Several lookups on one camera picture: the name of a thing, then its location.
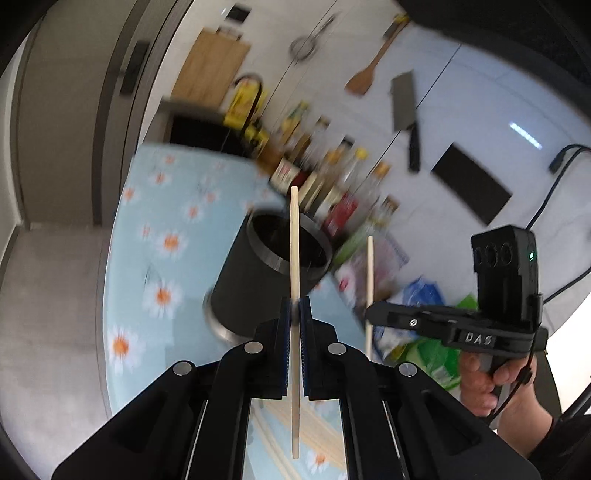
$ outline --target cleaver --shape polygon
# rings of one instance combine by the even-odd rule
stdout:
[[[417,100],[414,93],[412,70],[392,79],[390,94],[394,110],[394,131],[407,130],[409,132],[408,169],[418,173],[421,170],[421,148],[418,138]]]

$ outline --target gray door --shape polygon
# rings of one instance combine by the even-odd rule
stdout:
[[[101,225],[102,192],[116,205],[122,154],[111,149],[105,162],[103,143],[109,125],[129,123],[137,81],[176,3],[59,0],[41,21],[22,67],[15,125],[27,221]]]

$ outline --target wooden cutting board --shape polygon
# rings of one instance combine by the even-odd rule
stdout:
[[[204,28],[178,74],[171,96],[219,108],[250,48],[239,38]]]

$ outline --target light blue floral tablecloth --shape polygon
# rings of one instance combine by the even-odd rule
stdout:
[[[230,155],[173,145],[138,149],[115,218],[103,300],[114,414],[173,363],[214,362],[230,348],[205,323],[203,297],[217,280],[247,210],[285,207],[267,182],[252,162]],[[310,293],[310,301],[314,318],[333,324],[340,341],[363,349],[361,325],[331,276]],[[298,478],[346,478],[337,459],[342,451],[338,402],[304,407],[309,415],[303,430],[316,422],[323,440],[303,435],[309,445],[302,442],[300,460],[294,461],[288,460],[284,423],[273,409],[253,405],[246,459],[251,471],[245,478],[271,480],[286,471]],[[272,448],[280,450],[272,455]]]

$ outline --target forearm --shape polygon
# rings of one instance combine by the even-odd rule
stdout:
[[[501,414],[498,434],[527,458],[550,430],[552,416],[539,404],[533,385],[521,388]]]

